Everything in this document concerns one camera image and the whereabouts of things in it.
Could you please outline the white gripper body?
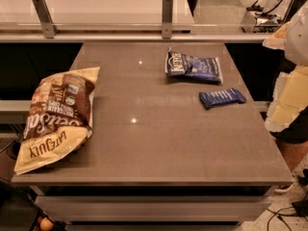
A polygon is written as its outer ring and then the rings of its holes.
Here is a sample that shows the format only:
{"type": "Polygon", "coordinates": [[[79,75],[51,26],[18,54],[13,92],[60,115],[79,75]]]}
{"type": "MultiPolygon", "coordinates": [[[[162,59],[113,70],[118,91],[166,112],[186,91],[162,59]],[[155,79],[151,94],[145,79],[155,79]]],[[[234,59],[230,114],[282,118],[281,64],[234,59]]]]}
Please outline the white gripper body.
{"type": "Polygon", "coordinates": [[[308,65],[308,3],[292,17],[286,30],[285,57],[299,65],[308,65]]]}

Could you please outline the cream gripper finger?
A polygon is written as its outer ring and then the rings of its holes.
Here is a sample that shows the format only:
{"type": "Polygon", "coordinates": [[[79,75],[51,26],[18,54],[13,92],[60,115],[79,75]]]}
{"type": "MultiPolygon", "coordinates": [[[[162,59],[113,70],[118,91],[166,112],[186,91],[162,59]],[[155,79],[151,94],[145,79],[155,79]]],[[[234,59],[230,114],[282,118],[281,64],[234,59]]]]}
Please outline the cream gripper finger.
{"type": "Polygon", "coordinates": [[[262,45],[269,49],[284,50],[286,31],[288,29],[289,22],[283,24],[277,31],[275,31],[270,37],[266,38],[262,45]]]}
{"type": "Polygon", "coordinates": [[[280,72],[272,97],[265,126],[270,132],[282,132],[308,106],[308,66],[297,65],[291,73],[280,72]]]}

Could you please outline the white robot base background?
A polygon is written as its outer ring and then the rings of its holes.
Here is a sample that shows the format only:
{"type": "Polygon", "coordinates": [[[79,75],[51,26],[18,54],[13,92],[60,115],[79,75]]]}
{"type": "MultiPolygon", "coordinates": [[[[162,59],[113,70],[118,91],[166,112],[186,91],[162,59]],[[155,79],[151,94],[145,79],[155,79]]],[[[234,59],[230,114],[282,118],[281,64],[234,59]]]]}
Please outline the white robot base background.
{"type": "Polygon", "coordinates": [[[266,0],[264,5],[255,1],[245,8],[241,22],[245,33],[273,33],[286,18],[286,0],[266,0]]]}

